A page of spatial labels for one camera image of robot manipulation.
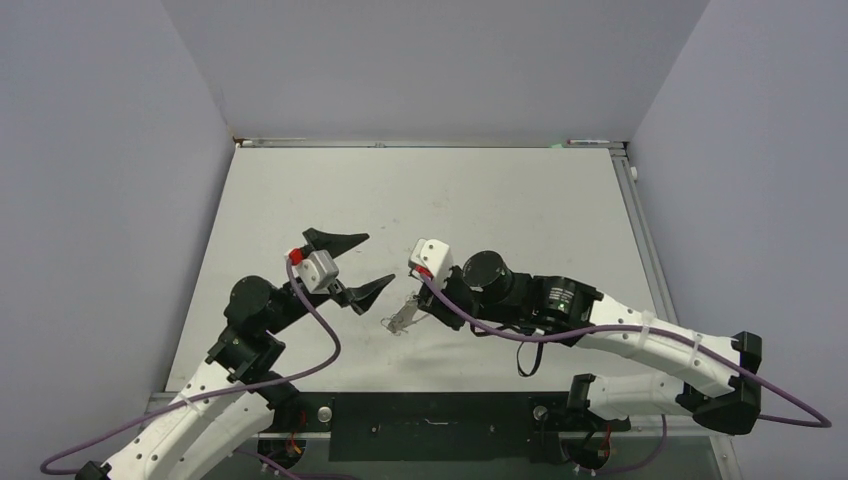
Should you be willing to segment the large silver keyring with keys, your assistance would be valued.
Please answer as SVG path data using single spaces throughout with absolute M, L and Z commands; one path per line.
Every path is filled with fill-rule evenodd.
M 408 328 L 428 317 L 426 312 L 419 309 L 420 296 L 410 294 L 399 310 L 381 320 L 381 325 L 392 335 L 400 336 L 408 331 Z

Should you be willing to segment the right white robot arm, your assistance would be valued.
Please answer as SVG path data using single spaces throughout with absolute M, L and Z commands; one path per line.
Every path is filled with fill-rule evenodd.
M 728 435 L 753 430 L 761 413 L 761 387 L 751 378 L 762 361 L 760 336 L 702 334 L 567 277 L 514 272 L 494 251 L 458 266 L 449 253 L 424 245 L 408 261 L 422 283 L 417 307 L 449 328 L 598 350 L 651 368 L 628 377 L 575 376 L 564 403 L 573 425 L 674 415 Z

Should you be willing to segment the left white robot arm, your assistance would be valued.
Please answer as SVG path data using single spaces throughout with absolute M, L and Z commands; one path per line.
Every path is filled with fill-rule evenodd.
M 141 417 L 129 444 L 103 461 L 89 461 L 77 479 L 183 479 L 204 475 L 246 438 L 268 427 L 289 428 L 298 415 L 294 381 L 312 376 L 341 355 L 342 343 L 318 312 L 327 301 L 365 314 L 394 279 L 388 274 L 359 287 L 338 278 L 336 258 L 368 240 L 366 233 L 304 231 L 305 243 L 285 257 L 281 286 L 256 275 L 238 280 L 224 309 L 226 326 L 194 375 L 165 407 Z M 282 376 L 273 367 L 286 348 L 277 335 L 305 316 L 329 335 L 328 358 Z

